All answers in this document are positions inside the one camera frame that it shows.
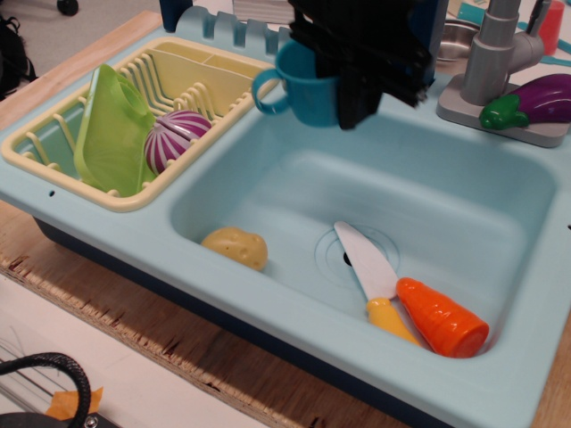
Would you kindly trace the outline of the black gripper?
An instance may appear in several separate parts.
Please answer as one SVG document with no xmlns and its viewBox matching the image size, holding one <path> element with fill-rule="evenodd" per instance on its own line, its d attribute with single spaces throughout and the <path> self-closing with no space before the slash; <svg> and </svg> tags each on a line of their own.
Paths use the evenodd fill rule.
<svg viewBox="0 0 571 428">
<path fill-rule="evenodd" d="M 315 53 L 318 78 L 340 75 L 342 130 L 377 113 L 383 93 L 415 107 L 426 99 L 433 62 L 413 29 L 427 1 L 291 1 L 293 40 Z"/>
</svg>

